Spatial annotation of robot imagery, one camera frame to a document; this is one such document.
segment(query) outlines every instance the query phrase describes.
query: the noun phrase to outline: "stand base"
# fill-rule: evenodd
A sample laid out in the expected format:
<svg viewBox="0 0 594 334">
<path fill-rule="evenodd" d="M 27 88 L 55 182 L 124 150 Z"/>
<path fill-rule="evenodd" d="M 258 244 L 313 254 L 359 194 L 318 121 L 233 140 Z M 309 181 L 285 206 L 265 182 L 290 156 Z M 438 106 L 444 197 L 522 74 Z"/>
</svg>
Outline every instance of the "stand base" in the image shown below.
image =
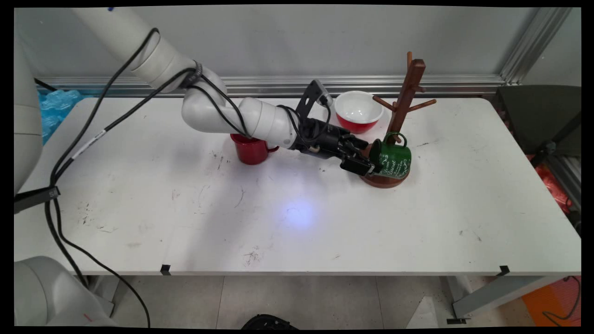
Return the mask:
<svg viewBox="0 0 594 334">
<path fill-rule="evenodd" d="M 406 174 L 405 178 L 403 179 L 393 179 L 387 177 L 381 177 L 379 175 L 372 175 L 367 177 L 359 176 L 365 183 L 371 185 L 375 188 L 393 188 L 402 183 L 402 181 L 406 180 L 409 176 L 410 172 Z"/>
</svg>

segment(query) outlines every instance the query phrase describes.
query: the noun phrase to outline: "cable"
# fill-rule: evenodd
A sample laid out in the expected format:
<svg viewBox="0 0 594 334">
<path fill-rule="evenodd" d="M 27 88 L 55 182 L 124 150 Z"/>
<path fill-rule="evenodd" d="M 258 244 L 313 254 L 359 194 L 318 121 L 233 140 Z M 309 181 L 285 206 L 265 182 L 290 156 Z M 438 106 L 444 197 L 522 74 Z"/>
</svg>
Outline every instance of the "cable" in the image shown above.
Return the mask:
<svg viewBox="0 0 594 334">
<path fill-rule="evenodd" d="M 114 75 L 111 77 L 111 79 L 109 79 L 107 85 L 105 85 L 105 87 L 103 88 L 101 95 L 99 95 L 99 98 L 97 99 L 97 102 L 95 103 L 95 107 L 93 107 L 93 111 L 91 111 L 91 115 L 89 115 L 87 122 L 84 124 L 83 128 L 81 129 L 80 133 L 78 133 L 78 135 L 76 136 L 76 138 L 74 139 L 72 144 L 70 144 L 70 146 L 66 149 L 64 154 L 62 154 L 60 159 L 58 159 L 58 161 L 56 162 L 56 165 L 53 167 L 52 173 L 50 175 L 50 181 L 49 181 L 50 185 L 56 184 L 56 182 L 57 182 L 56 174 L 58 173 L 58 168 L 60 167 L 62 162 L 66 159 L 66 157 L 70 154 L 70 152 L 72 151 L 74 146 L 76 146 L 76 144 L 78 144 L 78 142 L 80 141 L 80 138 L 82 138 L 84 133 L 89 128 L 89 125 L 91 125 L 91 122 L 92 122 L 93 118 L 95 117 L 97 110 L 99 109 L 99 105 L 101 105 L 101 101 L 103 101 L 103 98 L 105 97 L 105 94 L 108 92 L 108 89 L 111 87 L 113 82 L 119 77 L 119 75 L 122 74 L 122 72 L 124 72 L 124 70 L 132 63 L 134 58 L 136 58 L 136 56 L 138 56 L 138 54 L 144 49 L 144 47 L 149 42 L 152 35 L 154 33 L 158 33 L 158 32 L 159 32 L 159 29 L 152 28 L 150 30 L 150 32 L 148 33 L 147 37 L 144 39 L 144 41 L 140 45 L 140 47 L 134 52 L 132 57 L 130 57 L 130 59 L 128 59 L 128 61 L 126 63 L 124 63 L 124 65 L 122 65 L 122 67 L 116 73 L 114 73 Z"/>
<path fill-rule="evenodd" d="M 60 238 L 62 240 L 64 240 L 64 242 L 67 243 L 69 246 L 71 246 L 73 248 L 76 248 L 78 251 L 80 251 L 81 253 L 83 253 L 86 256 L 88 256 L 91 260 L 93 260 L 95 263 L 97 263 L 101 268 L 107 270 L 108 272 L 110 272 L 111 274 L 113 274 L 114 276 L 116 276 L 124 284 L 126 284 L 126 286 L 132 291 L 132 293 L 136 296 L 136 298 L 138 298 L 140 304 L 143 306 L 144 313 L 146 314 L 146 317 L 147 317 L 147 327 L 150 328 L 149 310 L 148 310 L 147 306 L 145 305 L 143 299 L 140 297 L 140 295 L 136 292 L 136 290 L 132 287 L 132 285 L 130 285 L 130 283 L 128 283 L 128 281 L 126 281 L 122 276 L 120 276 L 118 273 L 116 273 L 115 271 L 113 271 L 110 267 L 107 267 L 105 264 L 99 262 L 99 260 L 98 259 L 95 259 L 95 257 L 92 256 L 91 253 L 89 253 L 88 251 L 82 249 L 81 247 L 79 247 L 79 246 L 73 244 L 72 242 L 70 242 L 70 240 L 66 239 L 66 237 L 62 233 L 62 216 L 60 214 L 60 205 L 58 203 L 58 199 L 57 198 L 55 198 L 53 200 L 53 205 L 54 205 L 55 210 L 56 210 L 56 220 L 58 221 L 58 234 L 59 234 Z M 50 215 L 49 219 L 51 219 L 51 214 L 49 213 L 49 202 L 46 202 L 46 215 Z"/>
<path fill-rule="evenodd" d="M 248 134 L 248 129 L 245 126 L 245 122 L 244 122 L 244 118 L 241 115 L 241 112 L 239 111 L 239 108 L 237 108 L 237 106 L 235 105 L 235 103 L 233 103 L 233 101 L 231 101 L 231 99 L 227 96 L 227 94 L 223 93 L 215 84 L 213 84 L 204 74 L 201 75 L 202 79 L 204 79 L 204 81 L 206 81 L 207 84 L 210 85 L 210 87 L 212 87 L 214 90 L 217 91 L 218 94 L 220 94 L 221 96 L 223 96 L 223 98 L 225 100 L 227 100 L 229 102 L 229 104 L 231 104 L 231 106 L 233 107 L 233 109 L 235 109 L 235 112 L 237 113 L 237 117 L 239 117 L 239 122 L 241 122 L 241 127 L 244 128 L 244 134 L 242 136 L 247 137 L 247 138 L 251 138 L 251 136 Z"/>
<path fill-rule="evenodd" d="M 580 281 L 575 277 L 575 276 L 568 276 L 566 278 L 563 279 L 563 282 L 567 282 L 569 281 L 569 277 L 573 278 L 574 280 L 576 280 L 577 282 L 577 298 L 576 298 L 576 302 L 573 304 L 573 308 L 571 309 L 571 311 L 569 312 L 569 314 L 565 317 L 560 317 L 556 314 L 553 314 L 549 311 L 543 311 L 542 315 L 544 315 L 547 319 L 549 319 L 550 321 L 552 321 L 554 324 L 556 324 L 558 327 L 562 327 L 560 324 L 558 324 L 555 320 L 553 320 L 550 316 L 554 316 L 555 318 L 559 319 L 559 320 L 567 320 L 571 317 L 571 315 L 573 314 L 573 312 L 576 310 L 577 305 L 580 301 L 580 296 L 582 295 L 582 283 L 580 283 Z"/>
<path fill-rule="evenodd" d="M 53 88 L 52 86 L 50 86 L 50 85 L 48 85 L 48 84 L 44 83 L 43 81 L 39 80 L 38 78 L 33 78 L 33 80 L 35 80 L 35 83 L 36 83 L 36 84 L 38 84 L 38 85 L 42 86 L 43 88 L 45 88 L 45 89 L 47 89 L 47 90 L 49 90 L 49 91 L 52 91 L 52 92 L 55 92 L 55 91 L 57 91 L 57 89 L 56 89 L 56 88 Z"/>
<path fill-rule="evenodd" d="M 184 70 L 181 70 L 180 72 L 177 72 L 173 77 L 171 77 L 171 79 L 167 80 L 164 84 L 162 84 L 161 86 L 159 86 L 159 88 L 157 88 L 156 90 L 154 90 L 147 97 L 145 97 L 142 101 L 140 101 L 137 105 L 135 105 L 134 108 L 130 109 L 127 113 L 123 114 L 120 118 L 116 119 L 114 122 L 112 122 L 107 127 L 105 127 L 105 129 L 104 129 L 105 132 L 108 132 L 109 130 L 113 129 L 116 125 L 120 124 L 123 120 L 125 120 L 128 117 L 130 117 L 130 115 L 132 115 L 134 112 L 136 112 L 138 109 L 140 109 L 140 107 L 142 107 L 150 99 L 152 99 L 153 97 L 155 97 L 155 95 L 159 94 L 163 89 L 165 89 L 167 86 L 169 86 L 172 82 L 174 82 L 182 74 L 188 73 L 188 72 L 193 72 L 195 70 L 196 69 L 193 68 L 193 67 L 188 67 L 188 68 L 186 68 Z"/>
<path fill-rule="evenodd" d="M 297 125 L 295 125 L 295 120 L 293 120 L 293 115 L 291 114 L 291 112 L 293 112 L 297 116 L 297 112 L 291 107 L 287 107 L 287 106 L 283 106 L 283 105 L 277 105 L 277 107 L 283 108 L 287 112 L 287 116 L 291 120 L 291 124 L 293 125 L 293 130 L 295 130 L 295 134 L 297 134 L 297 138 L 299 138 L 303 143 L 305 143 L 305 140 L 303 140 L 303 138 L 301 137 L 301 132 L 297 128 Z"/>
<path fill-rule="evenodd" d="M 171 79 L 169 79 L 167 82 L 165 82 L 164 84 L 162 84 L 161 86 L 159 86 L 159 88 L 157 88 L 156 90 L 152 91 L 147 97 L 145 97 L 144 99 L 142 99 L 142 101 L 138 102 L 132 109 L 130 109 L 127 113 L 123 114 L 122 116 L 120 116 L 118 119 L 116 119 L 114 122 L 112 122 L 111 124 L 109 124 L 107 127 L 105 127 L 103 130 L 101 130 L 101 132 L 99 132 L 98 134 L 96 134 L 93 138 L 91 138 L 87 143 L 85 143 L 85 145 L 83 145 L 76 153 L 74 153 L 68 160 L 66 160 L 66 162 L 62 165 L 62 168 L 60 168 L 60 170 L 56 173 L 56 175 L 54 176 L 54 180 L 55 182 L 58 182 L 58 180 L 60 179 L 60 177 L 62 176 L 62 174 L 64 173 L 64 171 L 70 166 L 70 164 L 72 164 L 72 162 L 81 154 L 83 154 L 83 152 L 85 150 L 87 150 L 92 144 L 94 144 L 96 141 L 98 141 L 101 137 L 103 137 L 103 135 L 105 135 L 109 130 L 113 129 L 116 125 L 120 124 L 122 121 L 124 121 L 126 118 L 130 117 L 134 112 L 136 112 L 138 109 L 140 109 L 140 107 L 142 107 L 145 103 L 147 103 L 150 99 L 152 99 L 153 97 L 155 97 L 155 95 L 159 94 L 163 89 L 165 89 L 165 87 L 169 86 L 172 82 L 174 82 L 177 78 L 179 78 L 182 74 L 184 73 L 188 73 L 188 72 L 192 72 L 194 71 L 195 68 L 186 68 L 184 70 L 181 70 L 180 72 L 177 72 L 173 77 L 171 77 Z"/>
<path fill-rule="evenodd" d="M 223 114 L 223 112 L 221 111 L 221 109 L 219 108 L 219 106 L 217 105 L 217 103 L 214 101 L 214 99 L 212 98 L 212 96 L 210 96 L 210 94 L 208 94 L 204 89 L 202 89 L 202 87 L 198 87 L 195 85 L 189 85 L 188 88 L 194 88 L 197 89 L 201 92 L 203 92 L 206 97 L 210 100 L 210 102 L 213 104 L 214 108 L 217 109 L 217 112 L 219 113 L 219 115 L 225 120 L 225 122 L 227 122 L 227 124 L 229 124 L 230 127 L 233 128 L 233 130 L 237 131 L 240 135 L 247 137 L 245 135 L 245 133 L 243 133 L 242 131 L 240 131 L 238 128 L 235 127 L 235 125 L 233 125 L 233 123 L 231 123 Z"/>
<path fill-rule="evenodd" d="M 299 128 L 295 125 L 295 121 L 293 120 L 293 116 L 291 115 L 291 112 L 294 112 L 295 114 L 297 114 L 297 112 L 294 109 L 287 107 L 287 106 L 283 106 L 283 105 L 278 105 L 277 107 L 281 107 L 287 112 L 287 116 L 289 117 L 291 124 L 293 125 L 293 129 L 297 133 L 297 137 L 299 137 L 304 144 L 309 146 L 310 142 L 315 141 L 317 138 L 320 138 L 320 136 L 325 132 L 325 130 L 328 128 L 328 124 L 330 123 L 330 116 L 331 116 L 330 107 L 327 105 L 324 105 L 324 106 L 328 110 L 328 117 L 326 118 L 326 122 L 324 123 L 322 128 L 319 131 L 317 131 L 317 134 L 311 138 L 305 137 L 303 135 L 303 122 L 299 123 Z"/>
<path fill-rule="evenodd" d="M 324 123 L 324 126 L 322 127 L 322 129 L 318 132 L 318 134 L 312 138 L 306 138 L 307 141 L 314 141 L 317 138 L 320 138 L 320 136 L 324 133 L 324 131 L 326 131 L 326 129 L 328 128 L 328 123 L 330 123 L 330 115 L 331 115 L 331 111 L 330 111 L 330 107 L 327 105 L 324 105 L 326 107 L 326 109 L 328 110 L 328 118 L 326 119 L 326 123 Z"/>
<path fill-rule="evenodd" d="M 48 222 L 49 232 L 52 234 L 53 240 L 56 242 L 56 244 L 58 245 L 58 248 L 60 248 L 60 250 L 62 251 L 62 254 L 64 254 L 66 259 L 70 263 L 70 266 L 72 266 L 72 268 L 74 269 L 74 272 L 76 272 L 76 275 L 78 276 L 78 279 L 80 280 L 81 284 L 85 287 L 85 289 L 88 289 L 89 285 L 87 283 L 87 280 L 84 278 L 83 273 L 81 273 L 80 269 L 76 265 L 76 262 L 74 262 L 74 260 L 70 256 L 70 253 L 66 250 L 66 247 L 64 247 L 64 245 L 58 238 L 58 234 L 56 233 L 56 228 L 52 222 L 52 214 L 49 210 L 49 201 L 45 202 L 45 218 L 46 218 L 46 221 Z"/>
<path fill-rule="evenodd" d="M 53 167 L 52 172 L 51 172 L 51 175 L 50 175 L 50 185 L 52 185 L 52 186 L 55 185 L 56 182 L 58 181 L 58 178 L 64 173 L 64 171 L 70 166 L 70 164 L 72 164 L 72 161 L 74 161 L 73 158 L 70 158 L 62 166 L 62 168 L 60 168 L 60 166 L 62 165 L 62 162 L 64 161 L 64 159 L 66 159 L 66 157 L 70 154 L 70 152 L 73 150 L 73 148 L 78 144 L 78 142 L 80 141 L 80 139 L 82 138 L 82 136 L 84 135 L 84 133 L 89 128 L 91 122 L 93 121 L 93 118 L 95 117 L 95 114 L 97 113 L 97 110 L 99 109 L 99 106 L 101 105 L 101 102 L 103 101 L 103 98 L 105 97 L 107 91 L 109 90 L 109 88 L 111 87 L 111 85 L 113 84 L 113 82 L 120 76 L 120 74 L 122 74 L 122 72 L 124 72 L 124 70 L 132 63 L 132 61 L 144 49 L 144 47 L 149 42 L 149 40 L 152 37 L 152 35 L 155 34 L 155 33 L 158 33 L 158 32 L 159 32 L 159 29 L 152 28 L 150 30 L 150 32 L 148 33 L 147 37 L 144 39 L 144 41 L 140 45 L 140 47 L 134 52 L 134 54 L 132 54 L 132 56 L 130 57 L 130 59 L 127 60 L 127 62 L 124 63 L 124 65 L 119 70 L 117 70 L 116 73 L 114 73 L 114 75 L 111 77 L 111 79 L 109 79 L 107 85 L 105 85 L 105 87 L 103 88 L 103 91 L 101 92 L 101 95 L 99 96 L 97 102 L 95 103 L 95 106 L 93 107 L 93 110 L 91 111 L 91 114 L 89 115 L 89 118 L 87 119 L 87 122 L 84 124 L 83 128 L 78 133 L 78 135 L 76 136 L 76 138 L 74 139 L 74 141 L 70 144 L 70 146 L 66 149 L 66 151 L 64 151 L 64 153 L 62 154 L 62 156 L 58 159 L 57 163 Z M 123 115 L 122 117 L 118 118 L 116 121 L 114 121 L 113 123 L 111 123 L 108 126 L 109 129 L 113 128 L 114 126 L 116 126 L 117 124 L 119 124 L 120 122 L 122 122 L 123 120 L 125 120 L 126 118 L 128 118 L 138 108 L 140 108 L 148 100 L 150 100 L 154 95 L 158 94 L 167 85 L 169 85 L 171 82 L 173 82 L 173 80 L 175 80 L 177 77 L 179 77 L 181 74 L 183 74 L 185 72 L 188 72 L 188 69 L 185 69 L 183 71 L 180 71 L 176 76 L 174 76 L 174 78 L 168 80 L 168 82 L 166 84 L 164 84 L 163 86 L 159 87 L 158 90 L 156 90 L 155 92 L 153 92 L 149 96 L 147 96 L 145 99 L 143 99 L 139 104 L 137 104 L 134 108 L 132 108 L 130 111 L 128 111 L 125 115 Z M 105 132 L 107 132 L 107 131 L 104 130 L 104 131 L 102 131 L 100 133 L 100 135 L 95 136 L 94 137 L 94 140 L 95 141 L 98 140 L 103 134 L 105 134 Z M 93 143 L 94 143 L 94 141 L 92 141 L 90 143 L 87 143 L 86 144 L 86 147 L 89 147 Z M 136 290 L 122 276 L 120 276 L 118 273 L 116 273 L 115 271 L 113 271 L 109 267 L 105 266 L 103 263 L 99 262 L 97 259 L 95 259 L 86 250 L 82 249 L 81 247 L 73 244 L 72 242 L 70 242 L 69 240 L 66 239 L 66 237 L 62 233 L 62 218 L 61 218 L 61 214 L 60 214 L 60 208 L 59 208 L 58 200 L 57 199 L 54 199 L 53 200 L 53 203 L 54 203 L 54 206 L 55 206 L 56 218 L 57 218 L 57 221 L 58 221 L 58 235 L 56 235 L 56 230 L 55 230 L 55 227 L 53 225 L 52 215 L 51 215 L 51 212 L 50 212 L 50 204 L 49 204 L 49 202 L 46 202 L 45 203 L 45 212 L 46 212 L 46 220 L 48 222 L 49 230 L 50 230 L 50 232 L 51 232 L 54 240 L 56 241 L 56 244 L 58 245 L 58 247 L 60 248 L 60 250 L 62 251 L 62 253 L 64 254 L 64 256 L 68 259 L 68 262 L 70 262 L 70 265 L 72 266 L 72 268 L 74 268 L 74 271 L 76 272 L 77 276 L 81 280 L 81 283 L 83 284 L 83 286 L 85 288 L 87 288 L 87 289 L 89 288 L 86 280 L 84 279 L 82 273 L 80 272 L 80 269 L 78 268 L 78 266 L 76 265 L 76 263 L 74 262 L 74 260 L 72 259 L 72 257 L 70 256 L 70 254 L 68 253 L 68 251 L 66 250 L 66 248 L 64 247 L 64 245 L 61 243 L 60 238 L 65 243 L 67 243 L 71 247 L 76 248 L 78 251 L 80 251 L 83 254 L 85 254 L 86 256 L 88 256 L 91 260 L 93 260 L 99 266 L 101 266 L 102 268 L 104 268 L 105 270 L 107 270 L 108 272 L 110 272 L 111 274 L 113 274 L 114 276 L 116 276 L 119 280 L 121 280 L 122 282 L 124 282 L 124 284 L 126 284 L 126 286 L 129 287 L 129 289 L 138 298 L 140 304 L 142 304 L 143 309 L 144 309 L 144 312 L 146 313 L 146 317 L 147 317 L 147 326 L 150 327 L 149 311 L 148 311 L 148 309 L 147 309 L 144 301 L 140 297 L 140 295 L 136 292 Z"/>
</svg>

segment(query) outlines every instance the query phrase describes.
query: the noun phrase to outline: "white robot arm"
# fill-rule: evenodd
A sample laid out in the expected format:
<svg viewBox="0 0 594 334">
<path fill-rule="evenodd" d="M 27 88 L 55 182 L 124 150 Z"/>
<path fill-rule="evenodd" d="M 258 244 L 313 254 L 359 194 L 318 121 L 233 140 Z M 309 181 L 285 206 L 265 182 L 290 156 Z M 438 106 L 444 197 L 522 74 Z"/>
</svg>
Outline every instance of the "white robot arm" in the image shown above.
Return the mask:
<svg viewBox="0 0 594 334">
<path fill-rule="evenodd" d="M 130 8 L 74 8 L 73 11 L 122 62 L 132 57 L 151 32 L 151 27 Z M 41 129 L 33 77 L 16 35 L 14 58 L 16 196 L 39 158 Z M 299 150 L 322 159 L 338 157 L 342 160 L 340 167 L 349 172 L 366 175 L 375 171 L 375 166 L 360 153 L 368 143 L 357 139 L 346 129 L 327 123 L 332 98 L 318 80 L 312 81 L 305 89 L 295 111 L 251 97 L 244 98 L 238 106 L 239 110 L 236 110 L 227 107 L 223 96 L 213 88 L 216 86 L 226 94 L 227 89 L 221 78 L 179 53 L 160 33 L 151 35 L 145 47 L 128 66 L 134 75 L 154 88 L 166 84 L 177 73 L 188 68 L 197 69 L 191 82 L 180 76 L 162 91 L 170 92 L 182 84 L 186 87 L 182 117 L 190 127 L 207 133 L 238 133 L 235 129 L 242 129 L 247 136 L 265 140 L 270 145 Z M 308 118 L 314 102 L 328 109 L 326 122 Z M 219 111 L 233 126 L 223 119 Z M 242 126 L 238 113 L 241 113 L 245 127 Z"/>
<path fill-rule="evenodd" d="M 151 27 L 130 8 L 74 8 L 73 11 L 122 62 L 130 58 L 151 30 Z M 184 68 L 195 66 L 194 60 L 179 53 L 160 34 L 154 34 L 129 69 L 134 75 L 157 88 Z M 227 88 L 216 73 L 204 67 L 203 74 L 226 93 Z M 170 92 L 178 88 L 183 79 L 180 77 L 163 91 Z M 194 84 L 204 89 L 218 104 L 225 117 L 237 128 L 241 128 L 237 113 L 233 108 L 225 106 L 225 100 L 220 94 L 204 80 L 198 80 Z M 251 137 L 287 149 L 297 138 L 286 111 L 280 107 L 248 97 L 239 104 L 239 110 Z M 190 127 L 201 132 L 236 133 L 218 114 L 208 97 L 197 89 L 187 90 L 182 117 Z"/>
</svg>

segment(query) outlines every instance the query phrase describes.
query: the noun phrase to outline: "red bowl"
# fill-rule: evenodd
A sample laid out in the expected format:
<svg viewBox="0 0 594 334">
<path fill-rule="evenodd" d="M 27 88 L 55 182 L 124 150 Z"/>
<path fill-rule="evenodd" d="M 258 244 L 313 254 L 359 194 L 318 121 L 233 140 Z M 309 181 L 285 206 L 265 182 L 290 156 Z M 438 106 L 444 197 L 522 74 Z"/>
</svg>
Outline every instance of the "red bowl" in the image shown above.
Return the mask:
<svg viewBox="0 0 594 334">
<path fill-rule="evenodd" d="M 351 133 L 364 133 L 381 118 L 384 107 L 373 101 L 373 95 L 352 90 L 342 93 L 334 101 L 336 118 Z"/>
<path fill-rule="evenodd" d="M 340 123 L 340 126 L 349 130 L 351 133 L 364 133 L 365 131 L 371 129 L 375 123 L 377 123 L 377 121 L 367 124 L 353 123 L 340 117 L 338 114 L 336 114 L 336 118 L 338 118 L 338 123 Z"/>
</svg>

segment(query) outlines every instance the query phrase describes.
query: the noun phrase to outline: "floor tile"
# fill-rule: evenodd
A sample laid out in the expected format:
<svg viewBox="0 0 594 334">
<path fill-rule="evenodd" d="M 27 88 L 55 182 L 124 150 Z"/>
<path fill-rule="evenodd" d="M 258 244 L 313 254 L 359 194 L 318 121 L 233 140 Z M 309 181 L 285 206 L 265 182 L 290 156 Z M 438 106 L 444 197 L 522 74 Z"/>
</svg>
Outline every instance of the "floor tile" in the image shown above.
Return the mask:
<svg viewBox="0 0 594 334">
<path fill-rule="evenodd" d="M 453 318 L 453 298 L 445 277 L 438 276 L 379 276 L 378 291 L 386 329 L 405 328 L 424 296 L 433 297 L 439 327 L 501 327 L 534 326 L 521 298 L 493 310 L 473 316 L 467 324 L 448 325 Z M 494 278 L 470 276 L 473 291 Z"/>
<path fill-rule="evenodd" d="M 449 287 L 439 276 L 378 276 L 377 287 L 386 329 L 406 328 L 424 296 L 433 297 L 439 327 L 453 317 Z"/>
<path fill-rule="evenodd" d="M 298 329 L 381 329 L 373 276 L 226 276 L 218 329 L 271 314 Z"/>
<path fill-rule="evenodd" d="M 215 328 L 222 276 L 128 276 L 126 279 L 144 300 L 152 327 Z M 140 302 L 121 282 L 113 301 L 112 319 L 117 324 L 146 327 Z"/>
</svg>

